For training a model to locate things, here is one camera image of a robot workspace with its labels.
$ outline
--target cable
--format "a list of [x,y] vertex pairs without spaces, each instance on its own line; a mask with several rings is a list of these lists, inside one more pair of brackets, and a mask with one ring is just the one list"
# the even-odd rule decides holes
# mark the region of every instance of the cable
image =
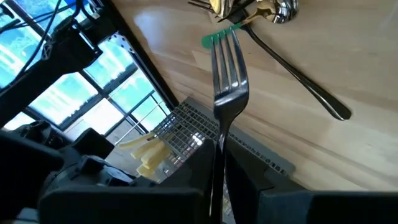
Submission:
[[17,80],[17,79],[19,79],[21,76],[23,76],[23,74],[24,74],[26,68],[30,65],[30,63],[32,63],[33,59],[34,59],[35,56],[37,55],[37,52],[39,52],[39,50],[40,50],[40,48],[41,48],[41,46],[42,46],[42,44],[43,44],[43,42],[44,42],[44,39],[45,39],[45,37],[47,36],[47,34],[48,34],[49,30],[50,30],[50,27],[51,27],[51,25],[52,25],[52,22],[54,21],[55,15],[57,14],[58,8],[60,7],[61,1],[62,1],[62,0],[58,0],[57,5],[55,6],[55,9],[54,9],[54,11],[53,11],[53,13],[52,13],[52,16],[51,16],[51,18],[50,18],[50,21],[49,21],[49,23],[47,24],[47,27],[45,28],[44,33],[43,33],[43,35],[42,35],[42,38],[40,39],[40,42],[37,44],[35,51],[34,51],[33,54],[30,56],[30,58],[28,59],[28,61],[26,61],[25,65],[21,68],[21,70],[19,71],[18,75],[15,77],[14,80]]
[[[60,8],[60,9],[57,11],[57,13],[66,11],[66,10],[70,9],[71,7],[73,7],[75,4],[76,4],[76,3],[74,2],[74,3],[71,3],[71,4],[67,5],[67,6],[63,6],[62,8]],[[37,24],[37,23],[46,21],[47,19],[50,19],[50,18],[51,18],[51,16],[48,16],[48,15],[52,14],[53,12],[54,12],[54,11],[52,11],[52,12],[47,12],[47,13],[41,14],[41,15],[39,15],[39,16],[35,16],[35,17],[32,18],[32,20],[33,20],[33,21],[36,20],[36,21],[34,21],[34,24]],[[13,26],[4,28],[2,31],[0,31],[0,33],[4,32],[4,31],[7,31],[7,30],[18,29],[18,28],[27,27],[27,26],[29,26],[29,24],[28,24],[27,22],[20,22],[20,23],[18,23],[18,24],[13,25]]]
[[72,14],[72,16],[73,16],[74,18],[76,18],[76,16],[79,15],[81,6],[83,5],[83,3],[80,4],[80,1],[81,1],[81,0],[76,0],[76,2],[75,2],[76,8],[75,8],[75,12],[73,12],[73,14]]
[[76,0],[78,4],[80,4],[81,11],[83,14],[90,20],[91,22],[95,22],[94,17],[92,17],[86,10],[85,6],[83,5],[83,0]]

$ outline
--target wooden table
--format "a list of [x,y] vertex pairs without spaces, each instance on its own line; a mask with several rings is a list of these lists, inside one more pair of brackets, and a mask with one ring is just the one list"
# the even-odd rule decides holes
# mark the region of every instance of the wooden table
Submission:
[[[213,104],[202,36],[230,25],[179,0],[114,0],[178,100]],[[250,100],[235,125],[295,164],[294,180],[319,190],[398,189],[398,2],[300,0],[298,16],[254,31],[349,106],[332,118],[243,31]]]

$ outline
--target fork tines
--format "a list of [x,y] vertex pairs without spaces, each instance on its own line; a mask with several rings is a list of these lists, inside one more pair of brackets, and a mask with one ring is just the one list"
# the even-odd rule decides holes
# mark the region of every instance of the fork tines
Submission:
[[[236,37],[234,30],[230,29],[228,31],[228,33],[229,32],[232,33],[232,40],[233,40],[233,45],[234,45],[234,49],[235,49],[234,52],[235,52],[235,56],[236,56],[236,62],[238,63],[238,67],[239,67],[239,78],[238,78],[238,73],[236,71],[231,46],[229,45],[228,35],[227,35],[227,32],[224,30],[224,32],[219,33],[216,36],[216,38],[213,37],[211,39],[212,44],[213,44],[213,47],[211,48],[211,64],[212,64],[212,70],[213,70],[213,84],[214,84],[215,95],[217,95],[225,90],[230,90],[232,88],[247,85],[248,76],[246,74],[246,66],[244,64],[243,55],[242,55],[241,48],[239,46],[238,38]],[[227,54],[227,58],[228,58],[229,76],[228,76],[227,68],[226,68],[222,40],[225,40],[224,46],[226,48],[226,54]],[[216,45],[218,45],[218,53],[220,55],[219,57],[217,57]],[[220,62],[221,86],[220,86],[220,75],[219,75],[219,69],[218,69],[218,62]]]

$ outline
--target metal grate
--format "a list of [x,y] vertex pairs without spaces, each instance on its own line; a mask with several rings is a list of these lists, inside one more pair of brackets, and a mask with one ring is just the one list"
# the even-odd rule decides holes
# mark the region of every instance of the metal grate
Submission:
[[[168,169],[164,169],[167,176],[177,170],[183,162],[198,149],[205,139],[217,140],[218,123],[201,113],[192,100],[186,100],[176,107],[153,132],[172,149],[172,153],[164,161]],[[270,158],[255,150],[249,144],[229,133],[229,137],[240,146],[260,158],[278,173],[288,176],[289,172],[272,162]],[[224,222],[234,223],[228,189],[224,180],[223,199]]]
[[[212,121],[193,106],[183,102],[154,129],[154,132],[184,161],[201,145],[204,139],[216,141],[218,123]],[[284,176],[289,175],[285,169],[234,134],[229,133],[229,137],[278,173]]]

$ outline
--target metal fork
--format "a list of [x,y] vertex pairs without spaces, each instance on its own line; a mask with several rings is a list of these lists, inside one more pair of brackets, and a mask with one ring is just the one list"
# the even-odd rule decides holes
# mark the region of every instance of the metal fork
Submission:
[[[211,198],[211,221],[212,223],[222,223],[222,201],[224,186],[224,166],[226,138],[228,137],[231,123],[246,107],[249,101],[249,82],[244,64],[243,55],[239,46],[235,31],[231,30],[233,46],[236,54],[236,61],[239,67],[239,77],[236,72],[234,58],[231,47],[229,46],[228,36],[224,31],[223,35],[218,34],[217,40],[212,39],[211,63],[213,69],[214,85],[214,117],[220,123],[218,142],[216,146],[214,171],[213,171],[213,196]],[[229,75],[226,68],[226,60],[222,39],[225,40],[226,54],[228,57]],[[219,48],[219,56],[216,55],[216,46]],[[220,61],[221,80],[218,72],[218,59]]]

